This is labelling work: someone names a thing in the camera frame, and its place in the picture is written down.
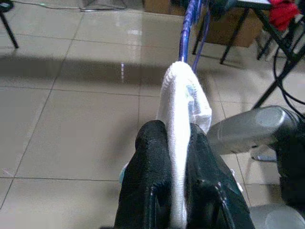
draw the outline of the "white cloth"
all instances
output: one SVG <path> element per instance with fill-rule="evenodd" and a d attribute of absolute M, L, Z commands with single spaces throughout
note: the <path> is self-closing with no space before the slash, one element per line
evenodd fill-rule
<path fill-rule="evenodd" d="M 190 123 L 207 133 L 212 110 L 196 75 L 184 62 L 175 62 L 167 70 L 161 89 L 157 119 L 164 122 L 172 163 L 172 206 L 170 227 L 186 228 L 187 212 L 184 199 L 184 178 Z"/>

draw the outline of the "floor tile grout line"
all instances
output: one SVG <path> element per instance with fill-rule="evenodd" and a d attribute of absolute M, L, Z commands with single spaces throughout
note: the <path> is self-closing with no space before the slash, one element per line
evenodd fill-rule
<path fill-rule="evenodd" d="M 171 48 L 171 47 L 162 47 L 162 46 L 136 45 L 136 44 L 123 44 L 123 43 L 114 43 L 114 42 L 81 40 L 81 39 L 75 39 L 75 38 L 47 37 L 47 36 L 32 35 L 32 34 L 25 34 L 25 33 L 16 33 L 15 35 L 18 35 L 18 36 L 29 36 L 29 37 L 41 37 L 41 38 L 49 38 L 49 39 L 60 39 L 60 40 L 73 40 L 73 41 L 78 41 L 78 42 L 94 42 L 94 43 L 104 43 L 104 44 L 118 44 L 118 45 L 123 45 L 123 46 L 136 46 L 136 47 L 146 47 L 146 48 L 159 48 L 159 49 L 176 50 L 176 47 L 175 48 Z"/>
<path fill-rule="evenodd" d="M 6 192 L 6 194 L 5 194 L 5 197 L 3 198 L 3 201 L 2 201 L 2 204 L 1 204 L 1 206 L 0 206 L 0 209 L 2 209 L 2 207 L 3 207 L 3 205 L 4 205 L 4 202 L 5 202 L 5 199 L 6 199 L 6 197 L 8 196 L 8 194 L 9 194 L 9 191 L 10 191 L 10 187 L 12 186 L 12 184 L 13 184 L 13 181 L 14 181 L 14 178 L 12 178 L 11 177 L 11 182 L 10 182 L 10 186 L 9 186 L 9 188 L 8 188 L 8 190 L 7 190 L 7 192 Z"/>
<path fill-rule="evenodd" d="M 222 108 L 222 110 L 223 110 L 224 118 L 226 119 L 226 115 L 225 115 L 225 112 L 224 112 L 224 106 L 223 106 L 223 102 L 221 101 L 221 98 L 220 98 L 220 93 L 219 93 L 219 90 L 218 90 L 217 83 L 216 83 L 214 77 L 213 77 L 213 76 L 211 76 L 211 77 L 212 77 L 212 80 L 213 80 L 213 82 L 214 82 L 214 84 L 215 84 L 215 87 L 216 87 L 216 90 L 217 90 L 217 94 L 218 94 L 218 97 L 219 97 L 219 100 L 220 100 L 221 108 Z"/>
<path fill-rule="evenodd" d="M 24 152 L 23 152 L 23 154 L 22 154 L 22 156 L 21 156 L 20 162 L 19 162 L 19 164 L 18 164 L 18 166 L 17 166 L 17 169 L 16 169 L 16 171 L 15 171 L 15 174 L 14 174 L 14 178 L 15 178 L 15 176 L 16 176 L 17 173 L 18 173 L 18 170 L 19 170 L 19 167 L 20 167 L 20 165 L 21 165 L 21 163 L 22 163 L 23 157 L 24 157 L 24 155 L 26 154 L 26 152 L 27 152 L 27 150 L 28 150 L 28 147 L 29 147 L 29 145 L 30 145 L 30 142 L 31 142 L 31 140 L 32 140 L 32 137 L 33 137 L 33 135 L 34 135 L 34 133 L 35 133 L 36 127 L 37 127 L 37 125 L 38 125 L 38 123 L 39 123 L 39 121 L 40 121 L 40 119 L 41 119 L 41 115 L 42 115 L 42 113 L 43 113 L 43 111 L 44 111 L 44 108 L 46 107 L 46 104 L 47 104 L 47 102 L 48 102 L 48 100 L 49 100 L 49 97 L 50 97 L 51 92 L 52 92 L 52 88 L 53 88 L 53 86 L 54 86 L 54 84 L 55 84 L 55 80 L 57 79 L 57 77 L 58 77 L 59 74 L 61 73 L 61 69 L 62 69 L 63 62 L 64 62 L 64 60 L 66 59 L 66 57 L 67 57 L 67 55 L 68 55 L 68 51 L 69 51 L 69 49 L 70 49 L 70 47 L 71 47 L 72 42 L 73 42 L 73 40 L 70 40 L 69 47 L 68 47 L 68 49 L 67 49 L 67 51 L 66 51 L 66 53 L 65 53 L 65 56 L 64 56 L 64 58 L 63 58 L 63 60 L 62 60 L 62 62 L 61 62 L 61 65 L 60 65 L 60 67 L 59 67 L 59 70 L 58 70 L 58 72 L 57 72 L 57 75 L 56 75 L 56 77 L 55 77 L 54 80 L 53 80 L 52 87 L 51 87 L 51 89 L 49 89 L 49 94 L 48 94 L 47 99 L 46 99 L 46 101 L 45 101 L 45 103 L 44 103 L 44 105 L 43 105 L 43 108 L 42 108 L 42 110 L 41 110 L 41 113 L 40 113 L 40 115 L 39 115 L 39 118 L 38 118 L 38 120 L 37 120 L 37 122 L 36 122 L 36 124 L 35 124 L 35 126 L 34 126 L 34 129 L 33 129 L 33 132 L 32 132 L 32 134 L 31 134 L 31 136 L 30 136 L 30 139 L 29 139 L 29 141 L 28 141 L 28 144 L 27 144 L 27 146 L 25 147 L 25 150 L 24 150 Z"/>
<path fill-rule="evenodd" d="M 41 110 L 41 112 L 40 112 L 39 118 L 38 118 L 38 120 L 37 120 L 37 122 L 36 122 L 36 124 L 35 124 L 35 126 L 34 126 L 33 132 L 32 132 L 32 134 L 31 134 L 30 139 L 29 139 L 29 141 L 28 141 L 28 143 L 27 143 L 27 146 L 25 147 L 25 150 L 24 150 L 24 152 L 23 152 L 23 154 L 22 154 L 22 156 L 21 156 L 20 162 L 19 162 L 19 164 L 18 164 L 18 166 L 17 166 L 17 169 L 16 169 L 16 171 L 15 171 L 15 174 L 14 174 L 14 177 L 13 177 L 13 178 L 15 178 L 15 176 L 16 176 L 18 170 L 19 170 L 20 164 L 21 164 L 21 162 L 22 162 L 22 159 L 23 159 L 24 155 L 26 154 L 26 152 L 27 152 L 27 150 L 28 150 L 29 144 L 30 144 L 30 142 L 31 142 L 31 140 L 32 140 L 32 137 L 33 137 L 34 133 L 35 133 L 37 124 L 38 124 L 38 122 L 39 122 L 40 119 L 41 119 L 41 114 L 42 114 L 42 112 L 43 112 L 43 110 L 44 110 L 44 108 L 45 108 L 45 106 L 46 106 L 46 104 L 47 104 L 47 101 L 48 101 L 48 99 L 49 99 L 50 94 L 51 94 L 51 90 L 49 89 L 49 93 L 48 93 L 47 99 L 46 99 L 46 101 L 44 102 L 44 105 L 43 105 L 42 110 Z"/>
<path fill-rule="evenodd" d="M 24 86 L 0 86 L 1 88 L 19 88 L 19 89 L 33 89 L 33 90 L 52 90 L 52 91 L 62 91 L 62 92 L 81 92 L 81 93 L 96 93 L 96 94 L 116 94 L 116 95 L 130 95 L 130 96 L 139 96 L 138 94 L 120 94 L 120 93 L 109 93 L 109 92 L 93 92 L 93 91 L 81 91 L 81 90 L 69 90 L 69 89 L 54 89 L 54 88 L 40 88 L 40 87 L 24 87 Z M 149 96 L 141 95 L 145 97 L 158 97 L 158 96 Z"/>
<path fill-rule="evenodd" d="M 54 177 L 15 177 L 14 179 L 25 179 L 25 180 L 71 180 L 71 181 L 109 181 L 119 182 L 118 180 L 105 180 L 105 179 L 76 179 L 76 178 L 54 178 Z"/>
<path fill-rule="evenodd" d="M 137 131 L 140 130 L 140 99 L 141 99 L 141 97 L 138 96 L 138 123 L 137 123 Z"/>
<path fill-rule="evenodd" d="M 63 37 L 47 37 L 33 34 L 25 34 L 25 33 L 15 33 L 16 36 L 28 36 L 28 37 L 39 37 L 39 38 L 49 38 L 49 39 L 59 39 L 59 40 L 72 40 L 72 38 L 63 38 Z"/>
<path fill-rule="evenodd" d="M 76 27 L 76 30 L 75 30 L 75 33 L 74 33 L 74 35 L 73 35 L 72 40 L 75 39 L 76 34 L 77 34 L 78 30 L 80 29 L 80 26 L 81 26 L 81 23 L 82 23 L 82 20 L 83 20 L 84 16 L 85 16 L 85 13 L 83 12 L 82 15 L 81 15 L 80 22 L 78 23 L 78 25 L 77 25 L 77 27 Z"/>
<path fill-rule="evenodd" d="M 102 41 L 91 41 L 91 40 L 81 40 L 81 39 L 73 39 L 74 41 L 78 42 L 95 42 L 95 43 L 105 43 L 105 44 L 119 44 L 125 46 L 136 46 L 136 47 L 146 47 L 146 48 L 159 48 L 159 49 L 168 49 L 168 50 L 176 50 L 177 47 L 162 47 L 162 46 L 150 46 L 150 45 L 136 45 L 136 44 L 123 44 L 123 43 L 114 43 L 114 42 L 102 42 Z"/>
<path fill-rule="evenodd" d="M 246 184 L 245 181 L 244 181 L 243 172 L 242 172 L 242 169 L 241 169 L 241 167 L 240 167 L 240 163 L 239 163 L 237 154 L 235 154 L 235 157 L 236 157 L 236 160 L 237 160 L 237 164 L 238 164 L 239 170 L 240 170 L 240 172 L 241 172 L 241 174 L 242 174 L 242 179 L 243 179 L 244 188 L 245 188 L 245 191 L 246 191 L 248 200 L 249 200 L 249 204 L 250 204 L 250 206 L 251 206 L 250 197 L 249 197 L 248 190 L 247 190 L 247 187 L 246 187 L 247 184 Z"/>

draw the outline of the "blue cable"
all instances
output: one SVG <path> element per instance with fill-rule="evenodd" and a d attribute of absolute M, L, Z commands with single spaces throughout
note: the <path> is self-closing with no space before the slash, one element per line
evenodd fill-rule
<path fill-rule="evenodd" d="M 204 16 L 203 37 L 202 37 L 202 41 L 201 41 L 201 44 L 200 44 L 199 52 L 196 54 L 196 58 L 195 58 L 195 61 L 193 63 L 193 66 L 192 66 L 192 70 L 193 70 L 194 73 L 196 72 L 197 64 L 198 64 L 201 52 L 203 50 L 203 45 L 205 43 L 206 36 L 208 34 L 208 31 L 209 31 L 211 13 L 210 13 L 210 9 L 209 9 L 208 4 L 206 5 L 206 8 L 207 8 L 207 11 L 206 11 L 206 15 Z"/>

